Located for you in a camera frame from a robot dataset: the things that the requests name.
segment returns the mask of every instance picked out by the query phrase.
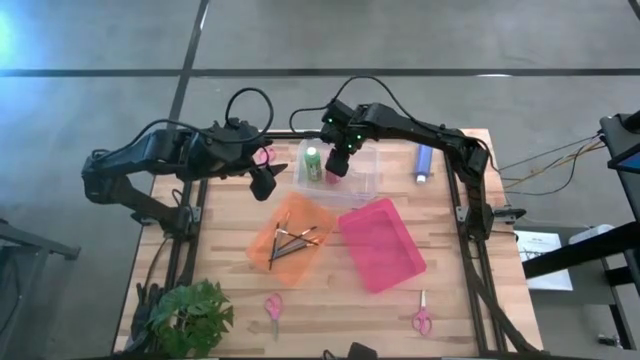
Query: gray floor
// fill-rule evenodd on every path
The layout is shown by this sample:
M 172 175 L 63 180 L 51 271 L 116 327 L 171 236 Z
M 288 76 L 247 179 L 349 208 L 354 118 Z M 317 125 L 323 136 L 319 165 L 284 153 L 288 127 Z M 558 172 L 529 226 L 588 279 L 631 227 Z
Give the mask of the gray floor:
M 179 69 L 199 1 L 0 4 L 2 68 Z M 616 68 L 640 64 L 640 21 L 626 0 L 304 1 L 212 0 L 196 68 L 423 67 Z M 598 120 L 640 108 L 640 77 L 385 78 L 420 119 L 489 128 L 499 165 L 594 134 Z M 192 79 L 181 120 L 206 126 L 228 97 L 258 86 L 276 107 L 274 128 L 292 109 L 324 104 L 340 78 Z M 0 217 L 41 235 L 79 244 L 78 261 L 51 258 L 42 288 L 13 350 L 66 359 L 107 354 L 112 345 L 140 228 L 129 211 L 90 204 L 80 169 L 94 148 L 115 148 L 147 122 L 166 117 L 177 78 L 0 78 Z M 351 104 L 386 94 L 362 80 Z M 237 116 L 264 124 L 264 105 L 243 98 Z M 318 127 L 302 116 L 300 128 Z M 549 161 L 531 162 L 522 175 Z M 511 196 L 537 219 L 568 224 L 631 220 L 605 151 L 578 161 L 576 177 L 546 197 Z M 562 184 L 567 167 L 521 191 Z M 149 190 L 150 176 L 136 177 Z M 640 306 L 622 289 L 632 326 Z M 637 358 L 594 344 L 614 329 L 608 309 L 535 304 L 545 348 L 554 354 Z

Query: white paper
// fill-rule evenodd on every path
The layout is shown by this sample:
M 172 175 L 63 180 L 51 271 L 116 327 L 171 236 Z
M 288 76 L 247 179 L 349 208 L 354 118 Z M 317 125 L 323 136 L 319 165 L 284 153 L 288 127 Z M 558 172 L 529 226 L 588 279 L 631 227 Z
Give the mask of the white paper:
M 518 234 L 520 260 L 527 261 L 562 247 L 558 234 L 515 231 Z M 527 280 L 529 289 L 572 291 L 571 278 L 567 269 L 556 271 Z

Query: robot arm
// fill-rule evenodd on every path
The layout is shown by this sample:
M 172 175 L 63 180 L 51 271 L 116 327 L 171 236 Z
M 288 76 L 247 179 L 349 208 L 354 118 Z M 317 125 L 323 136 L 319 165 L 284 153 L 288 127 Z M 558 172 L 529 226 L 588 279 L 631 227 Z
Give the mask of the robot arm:
M 379 104 L 359 105 L 351 109 L 339 100 L 332 101 L 322 117 L 324 123 L 320 139 L 334 145 L 326 169 L 344 176 L 349 168 L 349 157 L 362 147 L 367 139 L 404 139 L 442 150 L 467 190 L 469 208 L 463 215 L 470 240 L 489 238 L 494 215 L 485 201 L 484 171 L 489 159 L 488 151 L 480 142 L 457 129 L 446 129 L 419 122 L 396 113 Z
M 165 231 L 183 232 L 189 223 L 187 209 L 166 206 L 140 192 L 127 175 L 146 171 L 194 181 L 249 173 L 251 191 L 263 201 L 276 186 L 275 176 L 287 165 L 272 167 L 254 162 L 253 154 L 272 143 L 263 136 L 241 141 L 257 134 L 254 126 L 236 118 L 229 119 L 224 127 L 215 123 L 207 129 L 155 130 L 120 150 L 89 156 L 82 169 L 85 196 L 98 204 L 122 204 L 135 211 L 132 217 L 138 222 L 153 219 Z

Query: blue marker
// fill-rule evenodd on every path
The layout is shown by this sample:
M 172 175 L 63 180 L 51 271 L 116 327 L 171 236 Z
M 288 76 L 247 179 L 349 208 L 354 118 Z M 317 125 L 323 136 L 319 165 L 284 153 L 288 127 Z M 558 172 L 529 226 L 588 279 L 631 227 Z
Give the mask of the blue marker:
M 427 181 L 431 171 L 431 153 L 433 149 L 429 146 L 418 145 L 418 156 L 416 156 L 416 182 L 422 184 Z

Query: pink scissors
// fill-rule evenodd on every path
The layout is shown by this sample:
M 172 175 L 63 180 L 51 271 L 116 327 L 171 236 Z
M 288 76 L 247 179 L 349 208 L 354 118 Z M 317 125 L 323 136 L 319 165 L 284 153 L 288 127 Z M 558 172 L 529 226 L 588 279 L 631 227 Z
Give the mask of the pink scissors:
M 413 328 L 416 329 L 420 335 L 427 336 L 431 332 L 431 317 L 427 313 L 427 292 L 422 290 L 420 292 L 420 310 L 413 317 Z
M 282 297 L 278 293 L 274 293 L 264 302 L 264 308 L 267 309 L 273 324 L 273 340 L 278 341 L 278 320 L 280 312 L 282 312 Z

